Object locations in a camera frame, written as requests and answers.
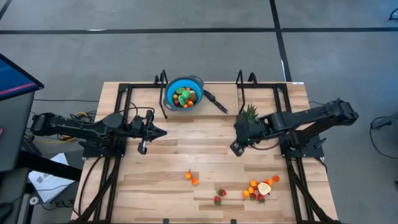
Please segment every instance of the monitor screen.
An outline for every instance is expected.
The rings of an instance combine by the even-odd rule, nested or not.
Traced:
[[[0,100],[36,91],[41,83],[18,66],[0,58]]]

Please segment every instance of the white paper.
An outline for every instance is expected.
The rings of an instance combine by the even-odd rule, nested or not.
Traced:
[[[57,154],[51,158],[54,162],[59,162],[68,165],[67,158],[64,153]],[[68,180],[61,177],[55,177],[50,174],[44,174],[37,171],[32,171],[29,173],[29,180],[32,182],[37,193],[39,193],[40,198],[43,202],[49,202],[55,198],[59,193],[61,193],[68,185],[72,184],[74,180]]]

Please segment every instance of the blue colander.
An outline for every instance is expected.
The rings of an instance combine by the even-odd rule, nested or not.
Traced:
[[[180,77],[176,78],[173,81],[169,82],[166,86],[165,98],[163,99],[164,106],[169,109],[170,111],[188,111],[192,110],[192,108],[196,107],[203,96],[203,86],[204,82],[201,78],[190,75],[188,77]],[[178,88],[181,87],[189,87],[191,90],[195,91],[198,96],[197,102],[188,108],[179,108],[173,104],[173,95]]]

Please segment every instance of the wooden table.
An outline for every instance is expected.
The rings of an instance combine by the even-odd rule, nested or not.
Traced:
[[[104,83],[96,120],[113,112],[118,85],[118,82]],[[292,111],[309,109],[304,84],[287,83],[287,87]],[[237,91],[240,108],[241,91]],[[260,115],[276,112],[272,90],[245,89],[245,95],[246,105],[255,104]],[[279,146],[268,151],[246,149],[241,157],[236,157],[229,148],[235,140],[234,116],[165,119],[159,106],[159,89],[134,89],[132,102],[154,107],[154,124],[168,134],[150,143],[144,156],[137,152],[140,139],[128,141],[126,155],[121,159],[113,223],[161,223],[164,218],[169,218],[171,223],[230,223],[231,219],[237,219],[238,223],[295,223],[286,163]],[[145,112],[140,110],[139,114],[144,116]],[[129,121],[134,114],[131,110]],[[276,139],[263,141],[259,147],[275,143]],[[98,191],[103,160],[88,178],[83,210]],[[91,158],[85,162],[76,199],[94,161],[95,158]],[[326,214],[337,219],[325,168],[312,158],[304,158],[303,163],[310,193]],[[189,169],[199,179],[197,186],[185,179]],[[280,182],[272,185],[265,205],[242,201],[242,191],[249,187],[250,180],[264,181],[273,175],[278,175]],[[223,205],[216,206],[213,199],[220,188],[225,189],[227,195]],[[303,219],[306,219],[301,193],[299,199]],[[105,217],[107,202],[106,195],[101,218]]]

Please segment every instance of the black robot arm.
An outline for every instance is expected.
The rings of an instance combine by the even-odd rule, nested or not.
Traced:
[[[290,147],[296,148],[332,126],[352,125],[357,119],[358,114],[351,105],[339,99],[297,113],[272,113],[254,122],[248,122],[245,115],[240,114],[234,125],[236,140],[230,148],[237,156],[241,156],[245,147],[281,136],[285,136]],[[296,130],[300,125],[308,123],[313,124],[303,130]]]
[[[71,137],[86,139],[80,142],[83,147],[109,148],[112,150],[120,144],[120,137],[142,138],[138,151],[146,154],[146,142],[167,134],[166,131],[156,128],[153,124],[154,114],[147,110],[146,117],[136,116],[131,123],[119,114],[112,113],[97,122],[87,122],[53,113],[43,113],[33,116],[30,128],[36,136],[51,136],[62,134]]]

